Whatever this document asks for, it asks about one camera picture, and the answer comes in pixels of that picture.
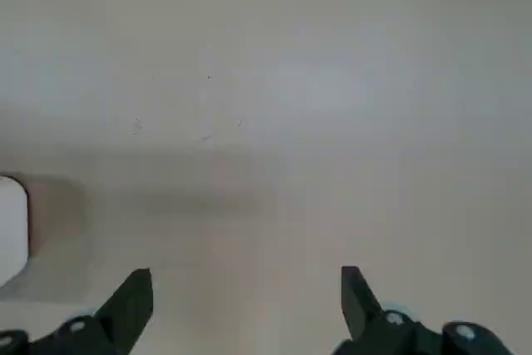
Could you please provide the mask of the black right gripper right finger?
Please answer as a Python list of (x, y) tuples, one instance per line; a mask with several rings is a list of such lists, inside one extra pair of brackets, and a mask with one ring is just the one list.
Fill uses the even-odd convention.
[(435, 332), (406, 313), (384, 309), (356, 266), (341, 269), (341, 305), (350, 338), (336, 354), (504, 355), (512, 351), (488, 328), (455, 321)]

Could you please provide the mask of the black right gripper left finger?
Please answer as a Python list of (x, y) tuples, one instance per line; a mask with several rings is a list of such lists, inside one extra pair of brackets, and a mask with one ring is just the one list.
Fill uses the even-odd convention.
[(129, 354), (153, 314), (152, 274), (134, 270), (93, 314), (65, 321), (32, 341), (21, 329), (1, 331), (2, 354)]

